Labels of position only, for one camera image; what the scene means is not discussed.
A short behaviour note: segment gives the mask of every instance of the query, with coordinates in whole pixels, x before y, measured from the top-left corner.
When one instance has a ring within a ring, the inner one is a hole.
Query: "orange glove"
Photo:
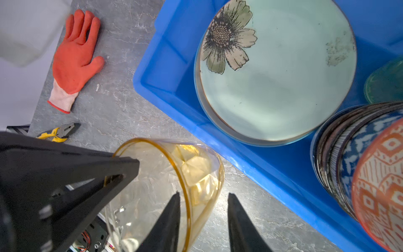
[[[48,103],[69,114],[79,91],[104,67],[101,56],[92,61],[100,20],[89,11],[76,10],[66,20],[66,35],[53,59],[53,89]],[[89,29],[87,41],[85,36]]]

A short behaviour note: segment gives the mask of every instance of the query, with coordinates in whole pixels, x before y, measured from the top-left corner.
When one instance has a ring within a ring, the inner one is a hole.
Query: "glove thumb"
[[[82,67],[84,83],[89,81],[95,74],[99,73],[105,65],[105,60],[101,56],[95,57],[91,63]]]

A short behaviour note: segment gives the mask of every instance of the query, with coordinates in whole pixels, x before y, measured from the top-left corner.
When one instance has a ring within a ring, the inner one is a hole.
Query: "flower center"
[[[231,30],[228,25],[222,21],[215,22],[211,30],[211,41],[213,41],[216,46],[221,48],[226,48],[229,45],[231,38]]]

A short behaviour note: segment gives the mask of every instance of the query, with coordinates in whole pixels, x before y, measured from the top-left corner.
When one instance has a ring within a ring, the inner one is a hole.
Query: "red cuff trim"
[[[58,111],[62,111],[65,114],[70,114],[70,111],[66,111],[66,110],[62,110],[61,108],[56,107],[53,103],[51,103],[50,101],[48,101],[48,103],[54,107],[55,109],[57,109]]]

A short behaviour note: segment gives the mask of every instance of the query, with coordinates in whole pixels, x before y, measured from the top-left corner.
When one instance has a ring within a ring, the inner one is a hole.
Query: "transparent cup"
[[[224,167],[216,152],[202,144],[135,138],[115,156],[138,159],[138,176],[106,207],[112,242],[134,252],[147,237],[173,194],[180,193],[177,251],[187,251],[206,223],[220,195]]]

